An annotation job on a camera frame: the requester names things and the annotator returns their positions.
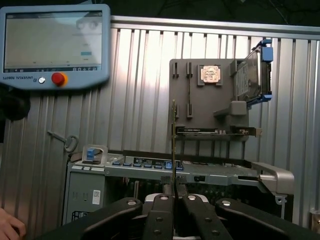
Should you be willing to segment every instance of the aluminum panel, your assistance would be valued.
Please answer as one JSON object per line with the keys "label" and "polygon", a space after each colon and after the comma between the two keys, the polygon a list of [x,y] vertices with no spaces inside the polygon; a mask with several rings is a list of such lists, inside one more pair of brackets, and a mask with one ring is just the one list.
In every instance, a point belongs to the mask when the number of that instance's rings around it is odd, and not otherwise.
{"label": "aluminum panel", "polygon": [[244,58],[271,38],[273,100],[255,105],[250,124],[261,138],[246,143],[177,142],[178,153],[241,158],[295,175],[294,222],[308,225],[320,205],[320,81],[317,27],[113,17],[108,85],[72,95],[33,94],[28,118],[6,123],[0,205],[26,223],[28,239],[62,219],[67,154],[47,135],[78,135],[113,150],[169,152],[169,61]]}

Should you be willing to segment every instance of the gray mounting board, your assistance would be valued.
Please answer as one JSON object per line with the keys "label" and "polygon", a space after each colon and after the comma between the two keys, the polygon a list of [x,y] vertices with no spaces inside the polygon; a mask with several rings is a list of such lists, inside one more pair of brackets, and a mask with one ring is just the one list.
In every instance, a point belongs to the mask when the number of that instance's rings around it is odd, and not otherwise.
{"label": "gray mounting board", "polygon": [[[234,59],[172,59],[169,71],[169,128],[172,123],[172,101],[176,103],[176,126],[186,128],[230,130],[230,125],[247,127],[249,124],[248,114],[243,118],[214,117],[214,112],[228,109],[232,100],[235,100],[235,83],[230,74],[230,65]],[[216,83],[204,83],[204,66],[217,66],[219,68],[219,81]],[[189,112],[189,92],[191,112]],[[195,136],[195,139],[223,138],[230,140],[230,136],[217,134],[215,136]],[[236,138],[246,141],[248,137]]]}

